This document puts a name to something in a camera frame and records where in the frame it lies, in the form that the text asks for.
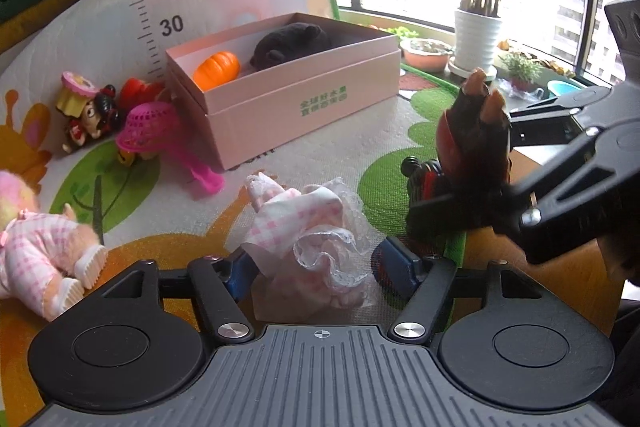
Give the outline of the red black figurine doll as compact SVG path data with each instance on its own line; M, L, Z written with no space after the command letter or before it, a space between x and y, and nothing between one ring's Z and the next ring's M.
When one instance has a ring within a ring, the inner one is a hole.
M462 83L454 104L439 117L436 157L421 160L408 156L402 161L400 171L407 178L407 192L422 181L447 181L456 191L490 191L508 183L511 124L505 105L500 92L488 89L484 70L474 70ZM420 255L440 255L451 234L421 242L406 232L402 241Z

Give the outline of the pink checkered doll dress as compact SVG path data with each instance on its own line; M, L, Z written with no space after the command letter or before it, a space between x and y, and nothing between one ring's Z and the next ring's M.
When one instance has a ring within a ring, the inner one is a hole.
M302 323L372 305L370 261L383 235L342 179L299 190L260 172L245 188L255 216L241 247L259 271L252 284L257 320Z

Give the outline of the red hooded doll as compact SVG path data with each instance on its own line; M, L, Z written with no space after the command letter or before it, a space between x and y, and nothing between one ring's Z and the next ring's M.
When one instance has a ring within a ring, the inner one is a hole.
M165 83L129 78L119 91L117 106L124 112L130 112L131 109L141 104L170 101L171 93Z

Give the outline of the orange toy pumpkin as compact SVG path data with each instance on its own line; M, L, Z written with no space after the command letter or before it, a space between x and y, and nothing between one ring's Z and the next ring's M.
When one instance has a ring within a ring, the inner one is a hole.
M241 64L229 51L216 52L198 65L192 75L194 83L203 91L209 91L238 78Z

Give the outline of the pink cupcake toy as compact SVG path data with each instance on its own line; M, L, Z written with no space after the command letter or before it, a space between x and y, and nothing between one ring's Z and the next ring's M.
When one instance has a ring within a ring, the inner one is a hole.
M61 82L55 108L66 117L79 118L87 103L100 92L90 80L74 72L62 72Z

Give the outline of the black plush cat toy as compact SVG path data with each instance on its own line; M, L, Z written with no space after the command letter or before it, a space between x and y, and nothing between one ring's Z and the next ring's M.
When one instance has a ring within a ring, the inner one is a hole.
M320 26L290 23L259 40L250 58L250 66L264 70L326 51L330 47L331 39Z

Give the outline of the red flower pot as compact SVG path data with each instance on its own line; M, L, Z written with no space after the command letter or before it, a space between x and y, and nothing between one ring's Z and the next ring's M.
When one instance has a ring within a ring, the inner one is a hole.
M400 42L405 62L422 72L443 72L454 55L454 48L446 42L431 38L408 38Z

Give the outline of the pink toy net scoop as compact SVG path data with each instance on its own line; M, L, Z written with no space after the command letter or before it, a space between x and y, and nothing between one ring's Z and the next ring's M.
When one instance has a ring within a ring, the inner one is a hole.
M217 194L224 187L224 177L186 147L186 128L169 102L143 103L131 109L115 144L117 159L124 166L165 155L189 171L207 194Z

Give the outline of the baby doll pink pajamas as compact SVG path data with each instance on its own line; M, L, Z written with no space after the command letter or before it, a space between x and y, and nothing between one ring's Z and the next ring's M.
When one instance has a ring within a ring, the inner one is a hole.
M96 286L108 249L91 225L40 209L34 190L17 174L1 173L1 297L20 300L51 322Z

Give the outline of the pink cardboard box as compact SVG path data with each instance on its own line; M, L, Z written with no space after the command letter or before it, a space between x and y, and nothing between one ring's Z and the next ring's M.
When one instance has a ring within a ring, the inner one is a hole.
M256 70L256 44L290 23L320 26L331 47ZM195 69L216 52L241 62L238 78L203 92ZM230 170L262 153L396 95L400 49L389 32L305 13L268 18L174 46L166 51L172 90L219 165Z

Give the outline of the black haired figurine doll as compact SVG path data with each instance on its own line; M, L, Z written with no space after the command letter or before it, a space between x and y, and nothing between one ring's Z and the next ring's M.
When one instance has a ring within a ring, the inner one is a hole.
M84 105L78 117L67 118L62 143L66 154L84 147L90 140L106 138L122 129L124 114L116 104L115 95L116 88L107 84Z

